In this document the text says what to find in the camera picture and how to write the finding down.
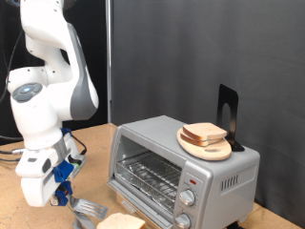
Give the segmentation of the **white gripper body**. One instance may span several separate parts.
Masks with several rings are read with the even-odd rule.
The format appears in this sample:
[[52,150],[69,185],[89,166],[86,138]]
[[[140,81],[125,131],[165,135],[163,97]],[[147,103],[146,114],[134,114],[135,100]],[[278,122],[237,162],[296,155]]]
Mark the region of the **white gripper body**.
[[29,206],[44,207],[59,186],[53,174],[57,161],[54,149],[26,150],[22,155],[15,172],[21,177],[21,188]]

